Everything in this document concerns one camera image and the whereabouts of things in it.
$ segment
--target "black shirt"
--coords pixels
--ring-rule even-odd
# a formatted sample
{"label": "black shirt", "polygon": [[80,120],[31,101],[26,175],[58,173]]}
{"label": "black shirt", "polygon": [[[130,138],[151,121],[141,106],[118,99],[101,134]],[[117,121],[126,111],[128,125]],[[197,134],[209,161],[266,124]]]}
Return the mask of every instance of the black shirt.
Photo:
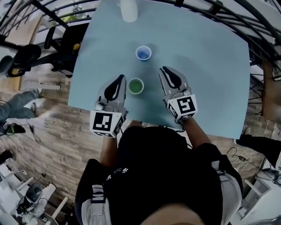
{"label": "black shirt", "polygon": [[101,184],[108,198],[113,225],[139,225],[168,203],[184,203],[208,225],[220,224],[222,193],[212,161],[234,176],[239,174],[216,146],[203,144],[188,149],[185,138],[168,128],[132,127],[119,143],[114,171],[89,160],[76,194],[76,214],[92,197],[92,185]]}

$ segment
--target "sleeve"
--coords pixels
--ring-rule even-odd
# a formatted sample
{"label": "sleeve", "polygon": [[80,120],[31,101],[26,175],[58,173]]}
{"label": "sleeve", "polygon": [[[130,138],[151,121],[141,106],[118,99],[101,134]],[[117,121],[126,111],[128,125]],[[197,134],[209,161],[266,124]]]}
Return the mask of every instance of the sleeve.
{"label": "sleeve", "polygon": [[233,176],[240,186],[241,193],[243,193],[243,183],[240,174],[232,167],[228,157],[222,155],[215,145],[205,143],[200,145],[196,151],[199,152],[203,160],[210,165],[212,165],[212,162],[219,161],[219,169]]}
{"label": "sleeve", "polygon": [[83,202],[93,195],[92,185],[103,185],[110,169],[100,164],[95,159],[90,159],[86,165],[83,175],[78,184],[75,197],[75,214],[78,222],[83,225],[81,217],[81,207]]}

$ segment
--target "plastic cup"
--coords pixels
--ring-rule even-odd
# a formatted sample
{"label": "plastic cup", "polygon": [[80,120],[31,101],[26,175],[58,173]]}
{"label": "plastic cup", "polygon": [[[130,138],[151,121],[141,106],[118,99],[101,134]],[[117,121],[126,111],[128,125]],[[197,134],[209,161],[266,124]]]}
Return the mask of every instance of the plastic cup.
{"label": "plastic cup", "polygon": [[136,50],[136,57],[141,61],[147,61],[151,57],[151,49],[147,46],[140,46]]}
{"label": "plastic cup", "polygon": [[144,90],[144,83],[140,78],[133,78],[128,82],[128,90],[132,94],[140,94]]}

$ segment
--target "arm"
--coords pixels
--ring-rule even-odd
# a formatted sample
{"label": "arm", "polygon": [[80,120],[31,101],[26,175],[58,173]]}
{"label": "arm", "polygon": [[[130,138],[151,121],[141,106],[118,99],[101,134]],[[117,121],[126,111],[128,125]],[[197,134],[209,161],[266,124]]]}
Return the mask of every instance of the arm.
{"label": "arm", "polygon": [[183,120],[183,125],[194,149],[204,143],[211,143],[204,131],[193,118]]}
{"label": "arm", "polygon": [[113,168],[117,158],[117,139],[104,137],[100,163],[105,167]]}

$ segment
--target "jeans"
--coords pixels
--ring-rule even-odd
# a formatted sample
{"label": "jeans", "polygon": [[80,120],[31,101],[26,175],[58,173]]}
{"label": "jeans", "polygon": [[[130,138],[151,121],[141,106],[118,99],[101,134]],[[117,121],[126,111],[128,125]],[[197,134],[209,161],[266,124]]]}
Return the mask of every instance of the jeans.
{"label": "jeans", "polygon": [[251,148],[259,153],[264,154],[267,160],[275,168],[276,162],[281,152],[281,141],[265,138],[253,137],[249,134],[241,135],[236,141],[237,144]]}
{"label": "jeans", "polygon": [[39,97],[38,89],[16,94],[8,103],[0,105],[0,122],[3,123],[8,118],[31,119],[34,118],[34,112],[24,106],[32,100]]}

